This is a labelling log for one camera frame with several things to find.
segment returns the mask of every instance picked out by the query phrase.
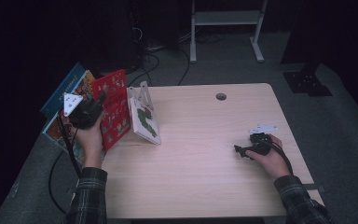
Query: black handheld object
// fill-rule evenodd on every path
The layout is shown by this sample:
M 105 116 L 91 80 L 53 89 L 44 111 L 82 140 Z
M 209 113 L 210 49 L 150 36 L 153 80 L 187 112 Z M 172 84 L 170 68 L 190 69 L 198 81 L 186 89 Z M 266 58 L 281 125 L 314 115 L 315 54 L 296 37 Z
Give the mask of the black handheld object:
M 253 143 L 253 145 L 251 147 L 239 147 L 239 146 L 234 146 L 235 150 L 240 153 L 241 157 L 247 157 L 249 158 L 245 152 L 247 150 L 252 150 L 253 152 L 256 152 L 260 155 L 266 156 L 267 154 L 269 154 L 269 151 L 271 149 L 274 149 L 275 151 L 277 151 L 282 158 L 284 159 L 284 161 L 287 164 L 287 168 L 289 169 L 289 172 L 291 174 L 293 174 L 293 169 L 292 169 L 292 164 L 290 163 L 289 159 L 286 157 L 286 155 L 284 154 L 282 148 L 280 146 L 278 146 L 277 144 L 272 142 L 271 137 L 268 134 L 265 133 L 252 133 L 250 136 L 250 140 Z
M 249 158 L 245 152 L 247 150 L 251 150 L 253 152 L 256 152 L 258 154 L 261 154 L 263 156 L 266 156 L 269 154 L 269 151 L 271 150 L 271 147 L 269 145 L 263 144 L 263 142 L 266 142 L 270 145 L 272 145 L 271 137 L 268 134 L 264 133 L 253 133 L 250 136 L 250 140 L 253 143 L 251 147 L 239 147 L 234 146 L 235 150 L 240 153 L 241 157 L 247 157 Z
M 94 99 L 82 101 L 69 115 L 72 125 L 78 129 L 88 129 L 95 124 L 103 112 L 103 102 L 106 99 L 106 91 L 103 91 L 95 102 Z

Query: colorful book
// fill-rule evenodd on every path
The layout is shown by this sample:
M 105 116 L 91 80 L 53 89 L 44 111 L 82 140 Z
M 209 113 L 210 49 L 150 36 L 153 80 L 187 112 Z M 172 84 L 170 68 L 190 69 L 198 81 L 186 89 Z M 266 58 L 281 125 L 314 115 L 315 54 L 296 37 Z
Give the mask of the colorful book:
M 55 92 L 48 98 L 46 103 L 40 109 L 48 119 L 52 119 L 56 116 L 57 111 L 62 108 L 63 104 L 63 94 L 65 92 L 73 92 L 75 87 L 78 86 L 79 82 L 86 75 L 86 69 L 80 64 L 77 63 L 60 86 Z
M 76 95 L 82 95 L 84 101 L 87 101 L 88 99 L 93 97 L 91 82 L 95 80 L 95 77 L 91 73 L 91 71 L 85 70 L 84 73 L 82 74 L 82 76 L 73 78 L 71 80 L 78 80 L 78 82 L 76 82 L 76 83 L 70 82 L 69 83 L 70 85 L 68 87 L 65 87 L 61 84 L 60 87 L 54 92 L 54 94 L 57 94 L 59 92 L 61 95 L 63 95 L 65 92 L 61 92 L 61 90 L 72 89 L 71 91 L 68 91 L 68 92 L 72 93 L 72 94 L 76 94 Z M 72 123 L 70 122 L 70 120 L 66 116 L 63 115 L 63 110 L 62 110 L 63 100 L 62 100 L 62 103 L 60 100 L 60 99 L 63 99 L 63 97 L 57 97 L 57 96 L 53 97 L 53 96 L 50 97 L 50 99 L 44 105 L 44 107 L 42 109 L 44 109 L 44 111 L 51 111 L 53 108 L 57 109 L 57 110 L 56 110 L 56 113 L 51 117 L 51 119 L 49 119 L 49 122 L 46 125 L 45 129 L 42 131 L 42 134 L 45 134 L 47 138 L 49 138 L 57 146 L 59 146 L 60 148 L 62 148 L 66 151 L 66 144 L 62 138 L 62 133 L 59 128 L 57 117 L 58 116 L 61 117 L 64 129 L 66 131 L 66 135 L 68 136 L 68 139 L 70 142 L 73 141 L 73 136 L 71 134 L 71 129 L 73 128 L 73 126 L 72 126 Z M 75 141 L 75 144 L 73 145 L 73 150 L 74 150 L 76 159 L 80 163 L 83 163 L 84 162 L 83 147 L 80 144 L 78 144 L 77 141 Z
M 109 150 L 125 133 L 131 129 L 130 110 L 128 108 L 127 81 L 124 69 L 100 77 L 91 83 L 94 100 L 105 91 L 103 102 L 104 116 L 101 121 L 103 146 Z

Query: metal stand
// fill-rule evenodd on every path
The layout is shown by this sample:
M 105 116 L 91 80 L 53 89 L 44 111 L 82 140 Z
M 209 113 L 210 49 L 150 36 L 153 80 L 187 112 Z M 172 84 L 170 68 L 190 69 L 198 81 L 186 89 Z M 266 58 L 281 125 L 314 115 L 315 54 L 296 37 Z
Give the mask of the metal stand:
M 264 57 L 258 47 L 258 37 L 260 35 L 261 25 L 264 20 L 264 14 L 267 7 L 267 1 L 263 0 L 261 10 L 252 11 L 211 11 L 211 12 L 196 12 L 195 0 L 192 2 L 191 13 L 191 42 L 190 42 L 190 61 L 195 63 L 197 61 L 196 48 L 196 26 L 197 25 L 241 25 L 251 24 L 256 25 L 255 36 L 251 37 L 252 48 L 255 52 L 255 57 L 258 62 L 264 62 Z
M 284 72 L 284 78 L 293 93 L 307 93 L 309 96 L 333 95 L 315 76 L 319 63 L 306 63 L 299 72 Z

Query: book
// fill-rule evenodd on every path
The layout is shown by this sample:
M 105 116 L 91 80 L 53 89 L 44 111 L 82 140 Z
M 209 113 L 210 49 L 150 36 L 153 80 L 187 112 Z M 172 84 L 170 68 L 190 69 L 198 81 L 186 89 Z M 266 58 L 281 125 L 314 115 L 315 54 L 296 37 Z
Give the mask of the book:
M 62 108 L 63 104 L 63 94 L 65 92 L 72 92 L 76 87 L 78 87 L 79 82 L 86 75 L 86 69 L 80 64 L 77 63 L 68 75 L 65 77 L 63 82 L 57 88 L 55 92 L 48 98 L 46 103 L 42 106 L 40 111 L 48 118 L 52 119 L 56 116 L 57 111 Z
M 124 69 L 100 77 L 91 83 L 94 100 L 97 101 L 103 91 L 103 119 L 101 131 L 103 147 L 109 150 L 125 133 L 131 129 L 130 110 L 128 108 L 127 80 Z
M 80 70 L 80 64 L 75 65 L 74 69 L 69 73 L 69 75 L 65 78 L 63 83 L 68 84 L 68 86 L 60 85 L 59 88 L 53 93 L 53 95 L 48 99 L 45 105 L 42 107 L 41 112 L 45 114 L 48 118 L 48 124 L 42 131 L 47 138 L 49 138 L 54 144 L 56 144 L 61 149 L 67 151 L 66 144 L 62 138 L 62 133 L 59 128 L 59 124 L 57 121 L 57 117 L 60 116 L 62 119 L 62 123 L 68 136 L 70 142 L 73 141 L 73 136 L 71 134 L 71 129 L 73 128 L 70 120 L 63 114 L 63 95 L 66 93 L 66 90 L 75 95 L 83 96 L 83 101 L 87 101 L 88 99 L 93 98 L 93 91 L 91 87 L 92 81 L 95 80 L 94 75 L 89 70 L 84 70 L 81 76 L 78 75 Z M 84 163 L 84 151 L 83 147 L 78 144 L 77 141 L 74 141 L 73 151 L 75 154 L 75 158 L 80 163 Z
M 156 145 L 161 144 L 156 115 L 153 109 L 144 105 L 134 96 L 130 98 L 130 107 L 133 131 Z

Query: left hand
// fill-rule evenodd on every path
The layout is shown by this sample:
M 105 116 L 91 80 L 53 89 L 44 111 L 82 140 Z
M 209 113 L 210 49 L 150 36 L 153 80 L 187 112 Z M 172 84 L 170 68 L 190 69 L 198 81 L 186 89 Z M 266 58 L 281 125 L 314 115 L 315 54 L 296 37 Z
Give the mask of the left hand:
M 76 134 L 76 139 L 84 148 L 85 162 L 84 167 L 101 168 L 101 152 L 103 150 L 103 136 L 101 134 L 101 120 L 103 113 L 98 117 L 95 124 L 87 130 L 71 129 L 72 135 Z

